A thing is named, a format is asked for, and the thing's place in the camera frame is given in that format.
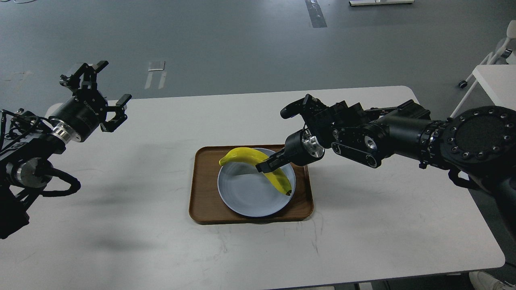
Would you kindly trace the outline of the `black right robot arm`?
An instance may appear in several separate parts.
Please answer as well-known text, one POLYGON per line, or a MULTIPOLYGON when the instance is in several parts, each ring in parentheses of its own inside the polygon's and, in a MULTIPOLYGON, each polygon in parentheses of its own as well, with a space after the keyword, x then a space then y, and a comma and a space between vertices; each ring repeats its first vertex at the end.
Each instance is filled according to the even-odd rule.
POLYGON ((370 168, 398 154, 418 160, 422 169, 448 171, 456 186, 488 193, 515 236, 514 110, 483 106, 432 120, 431 112, 412 99, 396 107, 364 110, 359 103, 348 106, 344 101, 326 106, 307 94, 280 112, 284 119, 296 115, 302 116, 304 127, 257 164, 259 172, 270 173, 288 163, 308 165, 320 160, 326 149, 370 168))

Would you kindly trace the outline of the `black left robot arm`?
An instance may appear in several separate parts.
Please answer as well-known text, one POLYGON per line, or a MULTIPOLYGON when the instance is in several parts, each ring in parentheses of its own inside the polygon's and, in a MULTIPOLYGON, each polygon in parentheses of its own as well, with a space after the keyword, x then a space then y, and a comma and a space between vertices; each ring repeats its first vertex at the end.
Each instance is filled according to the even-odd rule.
POLYGON ((61 75, 71 98, 49 117, 19 109, 1 110, 0 236, 6 239, 29 224, 27 210, 38 197, 63 197, 81 188, 77 178, 49 161, 70 141, 84 142, 98 127, 114 132, 126 119, 130 94, 110 106, 98 90, 97 75, 108 61, 81 64, 61 75))

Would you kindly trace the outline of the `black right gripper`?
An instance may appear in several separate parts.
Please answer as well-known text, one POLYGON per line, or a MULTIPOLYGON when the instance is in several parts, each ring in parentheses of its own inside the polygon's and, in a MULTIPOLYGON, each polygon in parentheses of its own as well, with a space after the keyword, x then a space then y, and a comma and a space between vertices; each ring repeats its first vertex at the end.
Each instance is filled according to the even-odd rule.
POLYGON ((286 138, 285 148, 256 164, 256 169, 261 173, 272 173, 289 163, 306 166, 320 160, 324 154, 325 148, 309 130, 299 130, 286 138))

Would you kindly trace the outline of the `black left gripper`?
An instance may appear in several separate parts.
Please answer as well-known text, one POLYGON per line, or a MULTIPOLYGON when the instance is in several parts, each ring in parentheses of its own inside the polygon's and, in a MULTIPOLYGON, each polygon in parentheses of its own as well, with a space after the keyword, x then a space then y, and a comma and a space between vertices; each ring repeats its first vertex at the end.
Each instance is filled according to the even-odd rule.
POLYGON ((112 133, 127 119, 125 110, 132 95, 124 94, 114 106, 107 106, 98 90, 97 75, 108 65, 107 60, 83 63, 69 77, 60 75, 59 84, 68 88, 72 97, 54 111, 49 120, 53 125, 65 123, 74 131, 72 140, 78 143, 84 142, 99 125, 103 132, 112 133), (106 121, 109 112, 114 112, 114 117, 106 121))

